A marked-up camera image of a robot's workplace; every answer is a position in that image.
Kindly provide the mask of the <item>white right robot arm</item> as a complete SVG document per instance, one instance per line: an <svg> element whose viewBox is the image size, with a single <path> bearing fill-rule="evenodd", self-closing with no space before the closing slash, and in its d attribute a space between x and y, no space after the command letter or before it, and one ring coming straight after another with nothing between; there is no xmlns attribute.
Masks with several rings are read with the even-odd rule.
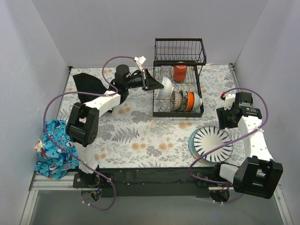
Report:
<svg viewBox="0 0 300 225"><path fill-rule="evenodd" d="M263 124L261 111L253 107L253 98L248 92L223 93L221 99L225 104L217 109L219 126L221 129L240 130L245 160L238 167L221 164L212 174L213 183L223 186L230 182L235 192L270 199L283 173L283 166L269 153L260 128Z"/></svg>

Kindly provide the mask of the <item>green celadon bowl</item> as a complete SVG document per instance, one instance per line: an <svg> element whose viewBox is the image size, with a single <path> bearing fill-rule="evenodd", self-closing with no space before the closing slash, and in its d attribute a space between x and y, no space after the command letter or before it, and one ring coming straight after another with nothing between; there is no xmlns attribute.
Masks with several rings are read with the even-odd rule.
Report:
<svg viewBox="0 0 300 225"><path fill-rule="evenodd" d="M184 92L185 92L185 91L183 91L183 90L180 90L180 91L179 91L179 93L180 93L181 96L182 96L181 107L180 107L180 109L179 109L180 112L183 112L183 110L184 110L184 103L185 103L185 100L184 100Z"/></svg>

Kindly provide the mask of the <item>white bowl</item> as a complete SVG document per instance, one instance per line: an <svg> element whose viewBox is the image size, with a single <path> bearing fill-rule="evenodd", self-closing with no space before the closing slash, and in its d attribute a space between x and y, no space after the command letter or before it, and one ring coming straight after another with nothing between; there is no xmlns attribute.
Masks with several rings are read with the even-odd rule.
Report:
<svg viewBox="0 0 300 225"><path fill-rule="evenodd" d="M197 110L200 106L202 106L203 104L203 100L202 98L197 94L197 93L193 93L194 94L194 105L193 105L193 111Z"/></svg>

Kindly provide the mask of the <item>clear faceted glass tumbler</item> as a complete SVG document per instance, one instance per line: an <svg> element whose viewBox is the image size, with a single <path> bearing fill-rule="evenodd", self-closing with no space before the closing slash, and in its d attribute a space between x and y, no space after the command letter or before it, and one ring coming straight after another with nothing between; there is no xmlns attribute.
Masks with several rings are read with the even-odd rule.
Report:
<svg viewBox="0 0 300 225"><path fill-rule="evenodd" d="M160 75L170 79L172 77L172 66L161 66Z"/></svg>

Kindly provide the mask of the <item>cream pink bowl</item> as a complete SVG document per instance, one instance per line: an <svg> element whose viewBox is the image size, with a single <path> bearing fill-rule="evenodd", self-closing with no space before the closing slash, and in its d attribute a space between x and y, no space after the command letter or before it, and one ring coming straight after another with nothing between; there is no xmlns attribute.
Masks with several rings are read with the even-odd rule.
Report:
<svg viewBox="0 0 300 225"><path fill-rule="evenodd" d="M162 85L164 87L157 94L157 99L159 100L169 98L173 92L173 83L168 77L163 77Z"/></svg>

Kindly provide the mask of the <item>blue striped white plate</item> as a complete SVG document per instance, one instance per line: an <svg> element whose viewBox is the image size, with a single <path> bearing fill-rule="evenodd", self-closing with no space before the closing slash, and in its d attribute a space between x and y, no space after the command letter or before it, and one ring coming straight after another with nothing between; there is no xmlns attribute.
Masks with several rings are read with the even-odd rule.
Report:
<svg viewBox="0 0 300 225"><path fill-rule="evenodd" d="M198 129L194 136L194 147L199 156L208 151L230 142L230 135L216 126L205 126ZM233 144L218 149L217 151L204 157L205 160L212 163L221 163L226 161L233 153Z"/></svg>

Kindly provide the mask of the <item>blue patterned dark bowl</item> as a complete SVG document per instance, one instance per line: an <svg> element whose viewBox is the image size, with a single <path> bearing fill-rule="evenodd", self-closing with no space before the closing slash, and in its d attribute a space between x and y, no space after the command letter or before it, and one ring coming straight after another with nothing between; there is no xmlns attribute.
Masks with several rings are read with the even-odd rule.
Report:
<svg viewBox="0 0 300 225"><path fill-rule="evenodd" d="M181 108L183 98L182 98L182 94L180 92L173 90L170 100L171 100L171 110L172 111L177 111Z"/></svg>

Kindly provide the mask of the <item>black wire dish rack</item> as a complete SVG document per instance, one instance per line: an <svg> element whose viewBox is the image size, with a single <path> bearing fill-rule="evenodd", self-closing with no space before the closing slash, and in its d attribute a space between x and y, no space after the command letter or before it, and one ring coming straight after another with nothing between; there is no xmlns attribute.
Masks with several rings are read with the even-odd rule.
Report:
<svg viewBox="0 0 300 225"><path fill-rule="evenodd" d="M154 117L200 118L204 113L200 74L207 56L201 38L156 38L153 75L162 82L166 77L172 91L164 97L153 94Z"/></svg>

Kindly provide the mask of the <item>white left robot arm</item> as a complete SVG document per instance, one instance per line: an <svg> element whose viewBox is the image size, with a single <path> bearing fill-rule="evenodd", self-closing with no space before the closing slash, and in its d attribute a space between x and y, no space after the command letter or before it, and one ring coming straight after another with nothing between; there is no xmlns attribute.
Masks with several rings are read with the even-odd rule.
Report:
<svg viewBox="0 0 300 225"><path fill-rule="evenodd" d="M142 88L144 91L164 88L147 69L130 73L129 67L121 64L116 67L114 79L106 88L102 81L92 75L80 73L74 76L79 92L79 102L72 107L66 133L76 147L79 163L79 177L88 187L96 187L100 176L95 173L98 162L92 143L98 135L99 118L114 107L121 105L129 95L129 89Z"/></svg>

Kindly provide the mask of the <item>orange bowl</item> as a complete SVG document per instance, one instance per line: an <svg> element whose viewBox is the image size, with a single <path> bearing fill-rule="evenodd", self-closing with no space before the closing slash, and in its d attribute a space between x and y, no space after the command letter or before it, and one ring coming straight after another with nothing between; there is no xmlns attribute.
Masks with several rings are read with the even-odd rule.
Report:
<svg viewBox="0 0 300 225"><path fill-rule="evenodd" d="M188 104L187 104L186 111L189 112L193 109L195 97L192 92L188 91L187 93L188 93Z"/></svg>

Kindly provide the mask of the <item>orange ceramic mug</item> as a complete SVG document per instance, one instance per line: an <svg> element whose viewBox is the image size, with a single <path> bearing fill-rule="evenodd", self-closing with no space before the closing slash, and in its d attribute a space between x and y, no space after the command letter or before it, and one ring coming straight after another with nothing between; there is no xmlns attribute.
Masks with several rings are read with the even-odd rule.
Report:
<svg viewBox="0 0 300 225"><path fill-rule="evenodd" d="M186 65L175 65L173 66L173 79L176 82L183 82L186 79L187 66Z"/></svg>

